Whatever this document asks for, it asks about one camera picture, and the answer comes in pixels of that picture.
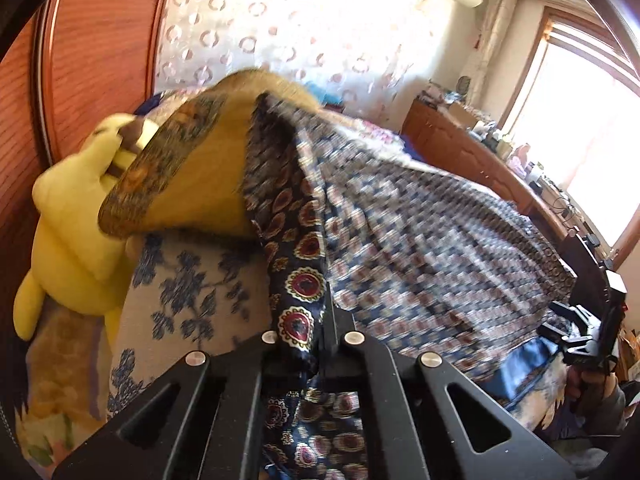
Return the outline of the person right hand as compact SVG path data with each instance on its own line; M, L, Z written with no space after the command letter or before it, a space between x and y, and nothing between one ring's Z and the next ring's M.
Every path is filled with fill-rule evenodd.
M576 404L575 415L583 434L621 434L626 426L626 396L614 373L572 366L565 395Z

